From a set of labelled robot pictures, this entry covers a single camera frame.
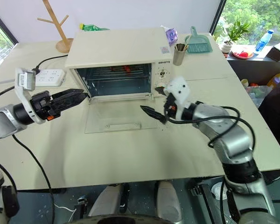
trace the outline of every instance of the plate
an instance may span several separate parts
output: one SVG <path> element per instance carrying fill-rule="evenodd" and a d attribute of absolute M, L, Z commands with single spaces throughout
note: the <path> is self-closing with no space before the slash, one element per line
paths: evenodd
<path fill-rule="evenodd" d="M 241 58 L 241 59 L 248 59 L 250 57 L 253 57 L 254 56 L 254 53 L 248 49 L 248 48 L 245 48 L 245 47 L 234 47 L 232 48 L 232 54 L 235 56 L 235 57 L 238 57 L 238 58 Z M 242 52 L 247 52 L 248 53 L 248 57 L 242 57 L 240 56 L 239 54 L 242 53 Z"/>

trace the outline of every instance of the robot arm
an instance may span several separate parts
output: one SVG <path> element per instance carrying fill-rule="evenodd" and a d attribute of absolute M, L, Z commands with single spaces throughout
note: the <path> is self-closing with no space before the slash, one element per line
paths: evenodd
<path fill-rule="evenodd" d="M 252 142 L 245 130 L 228 118 L 229 114 L 224 108 L 189 102 L 190 91 L 182 77 L 172 80 L 163 92 L 167 96 L 164 115 L 153 108 L 141 106 L 149 116 L 162 123 L 167 120 L 177 124 L 189 121 L 210 140 L 233 126 L 213 142 L 225 172 L 227 199 L 233 220 L 237 223 L 277 223 L 271 197 L 253 159 Z M 215 116 L 223 118 L 191 122 Z"/>
<path fill-rule="evenodd" d="M 44 91 L 30 96 L 35 89 L 35 71 L 17 69 L 15 92 L 22 103 L 0 108 L 0 139 L 27 128 L 32 123 L 42 124 L 45 120 L 60 117 L 61 111 L 80 104 L 87 94 L 81 89 L 69 89 L 50 95 Z M 15 189 L 3 186 L 0 171 L 0 224 L 8 223 L 10 217 L 19 210 Z"/>

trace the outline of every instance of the potted plant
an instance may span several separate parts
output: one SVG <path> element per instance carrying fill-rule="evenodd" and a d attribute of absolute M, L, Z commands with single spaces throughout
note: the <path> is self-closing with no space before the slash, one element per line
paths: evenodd
<path fill-rule="evenodd" d="M 241 23 L 240 21 L 236 21 L 228 32 L 229 40 L 225 41 L 222 44 L 221 51 L 225 54 L 229 53 L 231 51 L 233 43 L 241 38 L 244 33 L 249 32 L 249 26 L 249 23 Z"/>

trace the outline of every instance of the white power strip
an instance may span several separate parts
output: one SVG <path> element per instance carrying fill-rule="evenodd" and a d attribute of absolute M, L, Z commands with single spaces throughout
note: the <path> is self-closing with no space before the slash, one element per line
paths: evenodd
<path fill-rule="evenodd" d="M 60 86 L 64 80 L 62 69 L 42 69 L 35 77 L 35 86 Z"/>

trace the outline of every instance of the teal dustpan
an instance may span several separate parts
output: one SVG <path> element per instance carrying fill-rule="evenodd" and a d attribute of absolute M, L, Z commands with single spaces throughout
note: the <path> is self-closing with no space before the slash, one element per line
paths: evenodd
<path fill-rule="evenodd" d="M 195 27 L 191 27 L 191 33 L 191 37 L 187 36 L 185 39 L 186 44 L 189 45 L 187 50 L 189 54 L 213 51 L 209 39 L 204 35 L 198 35 Z"/>

